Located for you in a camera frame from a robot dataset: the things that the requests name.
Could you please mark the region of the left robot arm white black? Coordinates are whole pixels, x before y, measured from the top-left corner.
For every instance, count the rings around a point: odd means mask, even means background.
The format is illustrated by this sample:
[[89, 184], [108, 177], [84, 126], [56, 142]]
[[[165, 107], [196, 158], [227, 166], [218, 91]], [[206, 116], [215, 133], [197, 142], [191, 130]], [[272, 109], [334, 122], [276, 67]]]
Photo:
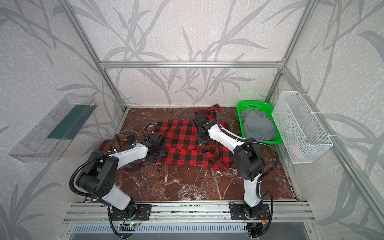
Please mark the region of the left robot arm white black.
[[70, 178], [70, 189], [77, 195], [94, 198], [108, 207], [132, 215], [135, 201], [116, 186], [120, 168], [136, 161], [156, 162], [167, 154], [163, 148], [165, 138], [152, 133], [142, 141], [135, 141], [125, 148], [99, 152], [79, 166]]

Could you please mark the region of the red black plaid shirt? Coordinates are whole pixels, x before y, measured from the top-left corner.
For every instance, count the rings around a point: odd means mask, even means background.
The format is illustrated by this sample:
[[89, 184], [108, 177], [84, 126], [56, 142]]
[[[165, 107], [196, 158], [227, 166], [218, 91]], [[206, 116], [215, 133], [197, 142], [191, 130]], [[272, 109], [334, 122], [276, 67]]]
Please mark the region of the red black plaid shirt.
[[157, 160], [157, 163], [229, 170], [235, 163], [234, 154], [230, 150], [216, 141], [204, 145], [197, 141], [198, 128], [193, 118], [211, 109], [222, 111], [218, 104], [205, 109], [166, 108], [164, 119], [156, 123], [156, 132], [165, 137], [164, 149], [167, 156]]

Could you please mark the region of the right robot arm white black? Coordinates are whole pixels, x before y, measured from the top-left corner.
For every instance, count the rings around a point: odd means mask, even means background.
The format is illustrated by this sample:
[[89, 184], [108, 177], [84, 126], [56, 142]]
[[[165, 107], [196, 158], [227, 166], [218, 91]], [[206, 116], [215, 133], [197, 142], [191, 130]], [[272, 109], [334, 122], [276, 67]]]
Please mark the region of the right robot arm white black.
[[247, 143], [245, 139], [226, 130], [217, 121], [209, 121], [202, 115], [196, 116], [193, 123], [198, 128], [197, 140], [199, 144], [216, 141], [233, 153], [237, 172], [244, 179], [243, 206], [245, 216], [251, 220], [255, 219], [263, 206], [260, 178], [265, 162], [260, 146]]

